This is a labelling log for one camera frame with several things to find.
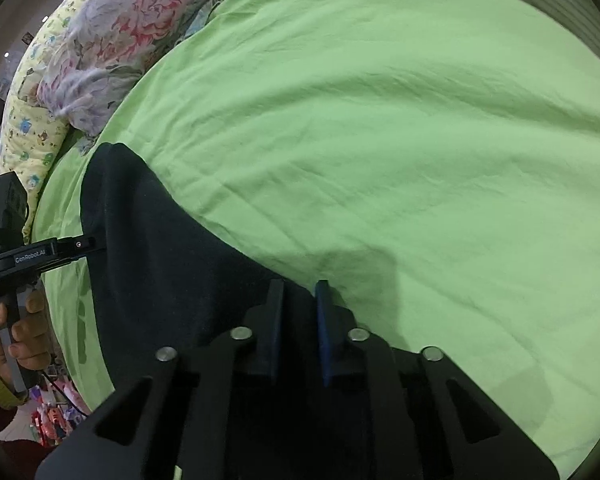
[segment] bed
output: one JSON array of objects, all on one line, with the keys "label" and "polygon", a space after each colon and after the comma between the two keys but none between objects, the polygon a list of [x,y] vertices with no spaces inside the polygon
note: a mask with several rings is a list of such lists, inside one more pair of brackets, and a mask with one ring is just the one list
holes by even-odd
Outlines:
[{"label": "bed", "polygon": [[[103,142],[224,242],[307,288],[330,280],[392,346],[445,349],[561,478],[600,439],[600,58],[544,13],[225,0]],[[81,234],[93,150],[65,143],[32,240]],[[112,383],[86,263],[44,282],[94,408]]]}]

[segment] yellow pillow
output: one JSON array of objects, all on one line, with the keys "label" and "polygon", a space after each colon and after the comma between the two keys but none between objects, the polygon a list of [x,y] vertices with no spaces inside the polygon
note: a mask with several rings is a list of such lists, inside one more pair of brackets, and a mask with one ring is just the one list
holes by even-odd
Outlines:
[{"label": "yellow pillow", "polygon": [[69,21],[86,0],[64,0],[25,52],[4,105],[0,128],[0,173],[15,171],[27,190],[29,217],[22,230],[28,242],[38,207],[40,190],[60,146],[69,131],[67,121],[57,120],[37,106],[37,81],[60,45]]}]

